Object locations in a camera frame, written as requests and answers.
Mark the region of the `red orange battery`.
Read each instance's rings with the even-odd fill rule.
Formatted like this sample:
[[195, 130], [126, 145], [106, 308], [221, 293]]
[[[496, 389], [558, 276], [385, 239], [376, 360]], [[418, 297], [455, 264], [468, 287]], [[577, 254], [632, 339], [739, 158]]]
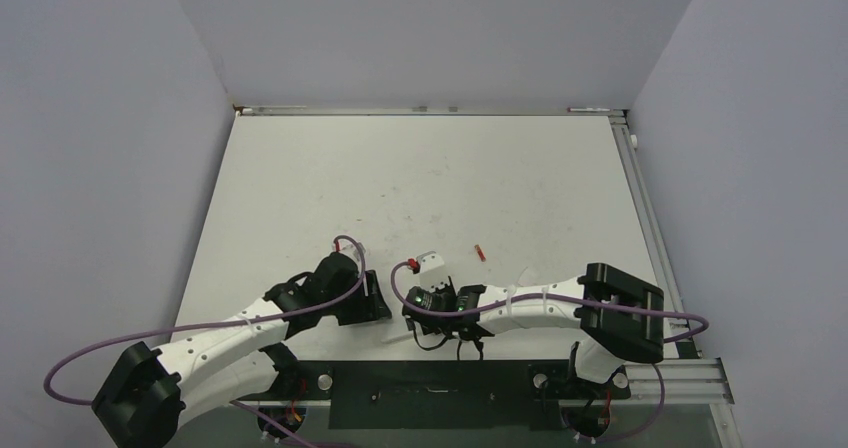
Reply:
[[474, 251], [481, 262], [485, 263], [487, 261], [486, 255], [479, 244], [474, 245]]

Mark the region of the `white red remote control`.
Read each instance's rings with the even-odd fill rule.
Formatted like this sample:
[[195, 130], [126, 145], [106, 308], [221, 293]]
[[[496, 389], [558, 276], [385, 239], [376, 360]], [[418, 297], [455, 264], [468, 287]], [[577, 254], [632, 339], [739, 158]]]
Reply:
[[407, 331], [407, 332], [403, 332], [403, 333], [400, 333], [400, 332], [389, 333], [381, 339], [380, 343], [383, 344], [383, 345], [392, 345], [392, 344], [404, 342], [404, 341], [407, 341], [407, 340], [412, 340], [413, 338], [414, 338], [414, 336], [413, 336], [411, 331]]

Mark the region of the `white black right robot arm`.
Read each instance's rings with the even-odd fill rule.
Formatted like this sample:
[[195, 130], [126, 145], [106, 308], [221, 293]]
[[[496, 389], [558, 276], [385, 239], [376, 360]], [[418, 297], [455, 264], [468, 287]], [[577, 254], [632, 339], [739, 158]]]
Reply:
[[583, 274], [525, 287], [476, 284], [454, 287], [444, 267], [417, 263], [419, 285], [402, 294], [402, 313], [427, 333], [480, 344], [514, 330], [565, 329], [581, 333], [569, 353], [567, 387], [589, 396], [626, 362], [664, 358], [664, 293], [605, 263]]

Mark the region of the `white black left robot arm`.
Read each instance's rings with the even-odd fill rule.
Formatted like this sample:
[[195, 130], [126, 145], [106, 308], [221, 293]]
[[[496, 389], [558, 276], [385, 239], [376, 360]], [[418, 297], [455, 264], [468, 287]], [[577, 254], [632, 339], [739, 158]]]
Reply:
[[126, 348], [92, 402], [119, 447], [163, 447], [189, 421], [247, 395], [289, 396], [298, 360], [286, 340], [333, 317], [341, 326], [388, 319], [377, 274], [334, 252], [278, 283], [234, 316], [151, 348]]

